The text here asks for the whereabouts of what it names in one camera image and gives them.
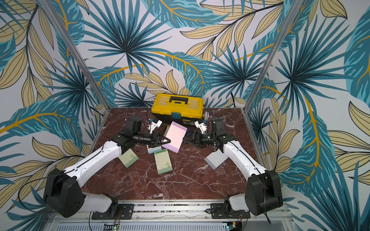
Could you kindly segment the pink memo pad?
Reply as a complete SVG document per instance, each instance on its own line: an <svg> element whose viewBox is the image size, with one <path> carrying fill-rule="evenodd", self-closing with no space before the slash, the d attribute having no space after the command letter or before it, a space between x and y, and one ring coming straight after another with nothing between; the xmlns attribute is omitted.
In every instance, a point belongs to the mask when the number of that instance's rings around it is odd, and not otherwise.
<svg viewBox="0 0 370 231"><path fill-rule="evenodd" d="M167 134L165 135L165 137L169 138L171 142L168 144L164 144L162 147L175 153L178 153L182 145L186 131L187 131L186 127L176 122L172 122L168 129Z"/></svg>

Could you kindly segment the grey white memo pad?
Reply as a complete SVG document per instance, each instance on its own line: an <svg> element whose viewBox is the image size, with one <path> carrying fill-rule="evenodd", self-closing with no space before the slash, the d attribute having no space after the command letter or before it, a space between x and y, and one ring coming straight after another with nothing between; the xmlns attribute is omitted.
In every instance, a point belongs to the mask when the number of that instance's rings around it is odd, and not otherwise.
<svg viewBox="0 0 370 231"><path fill-rule="evenodd" d="M220 149L210 153L206 158L205 161L207 164L215 170L218 168L223 162L228 159L228 156L225 155Z"/></svg>

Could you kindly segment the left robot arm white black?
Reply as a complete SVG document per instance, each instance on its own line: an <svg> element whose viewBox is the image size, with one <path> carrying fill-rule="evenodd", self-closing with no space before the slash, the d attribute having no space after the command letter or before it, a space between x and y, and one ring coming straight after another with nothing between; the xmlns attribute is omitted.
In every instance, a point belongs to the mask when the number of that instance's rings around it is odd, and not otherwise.
<svg viewBox="0 0 370 231"><path fill-rule="evenodd" d="M141 133L142 119L138 116L127 118L126 124L116 135L80 162L64 170L54 169L47 177L43 195L44 203L69 218L78 212L94 212L107 218L118 214L118 202L104 194L84 193L82 187L110 161L119 158L136 144L155 148L170 143L170 139L155 129L162 122L150 120L149 133Z"/></svg>

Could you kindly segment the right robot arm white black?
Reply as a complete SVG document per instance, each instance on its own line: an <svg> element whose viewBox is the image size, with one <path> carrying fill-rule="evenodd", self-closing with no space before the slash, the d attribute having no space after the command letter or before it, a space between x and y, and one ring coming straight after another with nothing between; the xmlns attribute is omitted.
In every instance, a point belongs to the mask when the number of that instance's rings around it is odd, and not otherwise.
<svg viewBox="0 0 370 231"><path fill-rule="evenodd" d="M246 179L245 193L226 198L229 210L246 210L258 216L283 206L279 175L255 161L237 138L227 133L222 119L212 120L209 133L203 120L196 121L195 126L198 131L194 131L191 142L194 145L215 147L216 151L233 161Z"/></svg>

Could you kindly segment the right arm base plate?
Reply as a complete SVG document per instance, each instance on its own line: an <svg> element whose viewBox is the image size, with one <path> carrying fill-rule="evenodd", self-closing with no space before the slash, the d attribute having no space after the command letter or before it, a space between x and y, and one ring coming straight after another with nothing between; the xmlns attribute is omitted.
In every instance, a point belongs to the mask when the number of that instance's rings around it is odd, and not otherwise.
<svg viewBox="0 0 370 231"><path fill-rule="evenodd" d="M205 210L211 214L212 219L247 219L250 218L250 212L247 210L235 211L231 206L224 203L212 203L211 207Z"/></svg>

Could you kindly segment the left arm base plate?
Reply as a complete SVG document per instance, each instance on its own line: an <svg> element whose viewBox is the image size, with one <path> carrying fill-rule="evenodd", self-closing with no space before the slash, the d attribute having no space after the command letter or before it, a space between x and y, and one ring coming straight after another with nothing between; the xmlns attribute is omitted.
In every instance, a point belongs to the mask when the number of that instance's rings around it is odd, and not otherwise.
<svg viewBox="0 0 370 231"><path fill-rule="evenodd" d="M134 204L114 204L107 212L93 212L92 220L130 220L134 211Z"/></svg>

